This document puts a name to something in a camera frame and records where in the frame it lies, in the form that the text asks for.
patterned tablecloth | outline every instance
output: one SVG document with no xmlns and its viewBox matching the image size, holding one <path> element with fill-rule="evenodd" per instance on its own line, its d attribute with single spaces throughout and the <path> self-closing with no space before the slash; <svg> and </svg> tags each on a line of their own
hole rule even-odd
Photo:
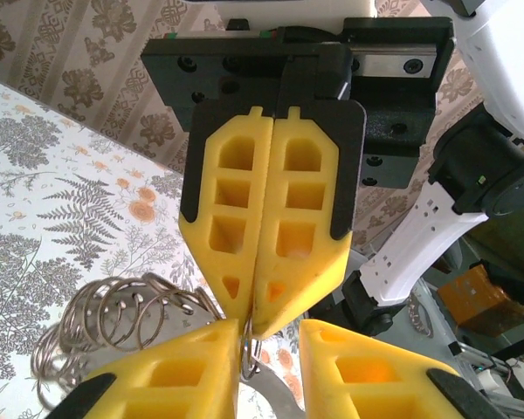
<svg viewBox="0 0 524 419">
<path fill-rule="evenodd" d="M 0 85 L 0 418 L 44 418 L 30 352 L 83 284 L 154 271 L 207 287 L 177 227 L 182 177 Z M 265 342 L 302 406 L 297 322 Z M 274 417 L 241 388 L 239 417 Z"/>
</svg>

orange box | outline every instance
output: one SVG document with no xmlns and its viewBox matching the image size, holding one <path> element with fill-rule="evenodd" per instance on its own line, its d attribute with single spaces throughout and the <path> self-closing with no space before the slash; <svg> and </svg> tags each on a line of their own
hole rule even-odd
<svg viewBox="0 0 524 419">
<path fill-rule="evenodd" d="M 491 284 L 483 265 L 438 289 L 458 327 L 496 337 L 524 323 L 524 306 Z"/>
</svg>

fern pattern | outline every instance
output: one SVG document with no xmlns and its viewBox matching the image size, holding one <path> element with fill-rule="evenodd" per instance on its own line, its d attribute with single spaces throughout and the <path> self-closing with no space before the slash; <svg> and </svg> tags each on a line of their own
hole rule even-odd
<svg viewBox="0 0 524 419">
<path fill-rule="evenodd" d="M 105 190 L 108 186 L 102 181 L 93 181 L 76 175 L 78 181 L 57 179 L 67 183 L 71 188 L 47 196 L 45 199 L 58 199 L 68 203 L 52 209 L 39 218 L 59 220 L 60 223 L 45 230 L 54 233 L 65 233 L 66 237 L 54 238 L 54 243 L 70 246 L 66 251 L 74 255 L 78 262 L 88 271 L 93 267 L 100 254 L 107 251 L 105 246 L 113 243 L 114 231 L 121 231 L 116 221 L 122 216 L 113 209 L 109 197 L 113 194 Z"/>
</svg>

yellow foam block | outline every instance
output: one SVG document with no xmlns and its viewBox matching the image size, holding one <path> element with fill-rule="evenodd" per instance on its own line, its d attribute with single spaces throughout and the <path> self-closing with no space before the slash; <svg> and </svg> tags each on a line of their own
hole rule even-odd
<svg viewBox="0 0 524 419">
<path fill-rule="evenodd" d="M 179 227 L 190 252 L 227 318 L 245 324 L 252 281 L 273 118 L 254 107 L 219 128 L 207 141 L 198 217 Z"/>
<path fill-rule="evenodd" d="M 426 373 L 442 362 L 318 320 L 300 323 L 307 419 L 461 419 Z"/>
<path fill-rule="evenodd" d="M 343 280 L 351 233 L 330 236 L 339 149 L 299 108 L 276 120 L 254 281 L 253 333 L 264 339 Z"/>
<path fill-rule="evenodd" d="M 238 321 L 222 320 L 94 371 L 116 380 L 86 419 L 232 419 Z"/>
</svg>

patterned wall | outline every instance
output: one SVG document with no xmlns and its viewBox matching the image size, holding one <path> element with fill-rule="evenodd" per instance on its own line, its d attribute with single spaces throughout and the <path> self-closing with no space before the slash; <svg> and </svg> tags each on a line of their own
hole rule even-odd
<svg viewBox="0 0 524 419">
<path fill-rule="evenodd" d="M 426 16 L 419 0 L 377 0 L 376 7 L 384 17 Z M 0 0 L 0 80 L 182 172 L 186 134 L 139 60 L 147 39 L 179 29 L 223 27 L 211 6 L 178 0 Z M 426 178 L 435 141 L 479 101 L 456 55 L 410 187 L 360 190 L 355 248 L 407 212 Z"/>
</svg>

